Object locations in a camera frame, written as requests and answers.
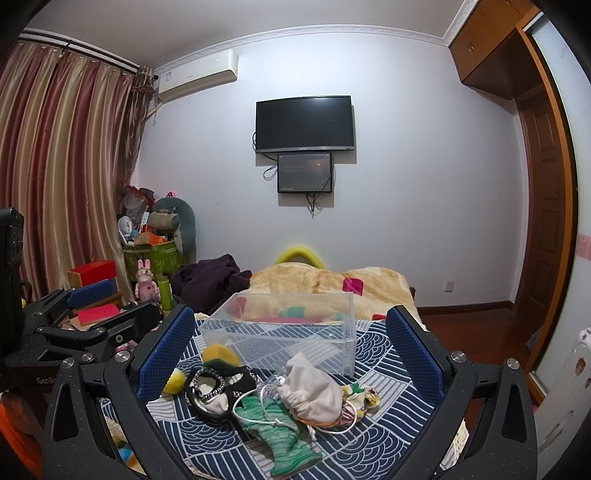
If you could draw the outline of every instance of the green glove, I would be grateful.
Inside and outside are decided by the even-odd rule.
[[[279,419],[283,423],[297,427],[297,423],[290,416],[285,405],[277,400],[264,400],[269,418]],[[267,421],[261,402],[256,397],[242,399],[242,407],[236,408],[236,413],[250,420]],[[298,431],[282,425],[261,425],[239,420],[242,428],[265,442],[273,452],[275,465],[271,475],[287,475],[310,463],[320,460],[321,453],[313,452],[308,445],[298,438]]]

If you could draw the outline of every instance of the pink bunny figurine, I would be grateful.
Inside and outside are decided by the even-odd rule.
[[[150,270],[150,261],[146,260],[145,265],[141,260],[138,260],[138,272],[135,274],[138,282],[135,285],[135,296],[140,301],[149,301],[156,299],[160,301],[160,290],[153,281],[154,274]]]

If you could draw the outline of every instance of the wooden door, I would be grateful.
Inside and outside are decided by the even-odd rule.
[[[480,0],[478,6],[501,39],[509,35],[521,20],[521,14],[509,0]]]
[[[502,40],[492,24],[484,16],[482,10],[480,10],[480,6],[474,9],[462,30],[465,31],[470,41],[478,63],[482,62]]]
[[[478,61],[463,30],[460,30],[449,49],[452,51],[453,61],[456,63],[460,80],[464,80],[476,68]]]
[[[515,312],[537,329],[554,294],[564,241],[564,163],[546,91],[519,100],[518,107],[528,154],[530,212]]]

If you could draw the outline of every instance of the curtain rod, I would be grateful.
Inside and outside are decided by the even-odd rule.
[[[88,43],[84,43],[75,38],[65,37],[52,32],[44,30],[36,30],[34,28],[26,28],[19,36],[19,40],[35,41],[38,43],[46,43],[52,46],[65,48],[78,53],[83,53],[96,60],[104,61],[122,70],[130,73],[137,73],[139,65],[119,57],[111,52],[102,50]]]

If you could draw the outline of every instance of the dark purple cloth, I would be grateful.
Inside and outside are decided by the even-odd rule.
[[[211,315],[233,293],[246,290],[251,277],[250,270],[241,272],[233,256],[226,254],[181,267],[170,286],[195,313]]]

